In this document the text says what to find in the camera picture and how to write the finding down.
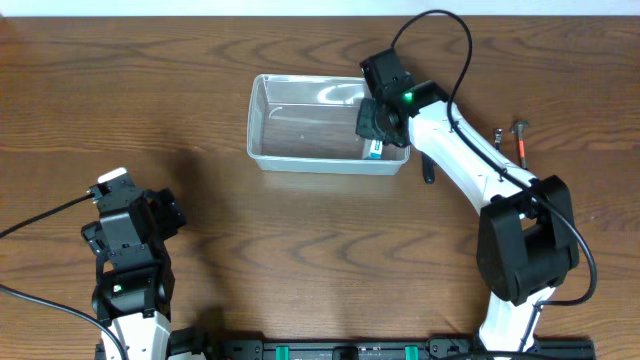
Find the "white blue cardboard box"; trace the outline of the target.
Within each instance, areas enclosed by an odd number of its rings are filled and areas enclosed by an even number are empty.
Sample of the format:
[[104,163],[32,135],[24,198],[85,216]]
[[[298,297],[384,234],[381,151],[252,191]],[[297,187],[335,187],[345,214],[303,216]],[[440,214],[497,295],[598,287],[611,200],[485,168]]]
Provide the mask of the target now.
[[362,159],[363,160],[381,160],[384,150],[384,144],[379,140],[366,139],[364,141]]

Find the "clear plastic container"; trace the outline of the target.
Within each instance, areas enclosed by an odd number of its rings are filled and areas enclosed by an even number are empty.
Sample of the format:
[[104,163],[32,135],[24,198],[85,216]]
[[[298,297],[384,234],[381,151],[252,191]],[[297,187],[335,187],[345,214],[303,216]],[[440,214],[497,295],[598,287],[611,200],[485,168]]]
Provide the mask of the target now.
[[358,77],[261,74],[248,108],[247,154],[265,171],[394,175],[410,157],[356,134],[360,103],[370,96]]

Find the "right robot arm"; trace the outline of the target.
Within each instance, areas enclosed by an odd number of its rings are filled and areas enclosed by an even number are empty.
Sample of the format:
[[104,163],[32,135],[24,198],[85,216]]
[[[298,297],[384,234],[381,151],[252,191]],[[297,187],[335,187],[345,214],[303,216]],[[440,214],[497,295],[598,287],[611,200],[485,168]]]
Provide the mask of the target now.
[[566,184],[537,179],[490,145],[434,82],[416,84],[393,49],[360,64],[371,93],[361,102],[357,135],[414,146],[437,164],[479,214],[476,261],[491,291],[478,337],[489,351],[528,351],[543,301],[579,263],[578,244],[538,203],[570,215]]

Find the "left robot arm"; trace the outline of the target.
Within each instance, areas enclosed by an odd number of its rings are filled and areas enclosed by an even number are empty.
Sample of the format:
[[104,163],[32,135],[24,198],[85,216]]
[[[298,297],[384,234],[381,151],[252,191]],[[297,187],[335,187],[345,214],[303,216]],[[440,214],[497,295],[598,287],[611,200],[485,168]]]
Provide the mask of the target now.
[[100,176],[89,193],[99,219],[81,235],[96,256],[92,306],[114,339],[107,359],[165,359],[175,277],[165,241],[186,225],[172,192],[135,185],[124,168]]

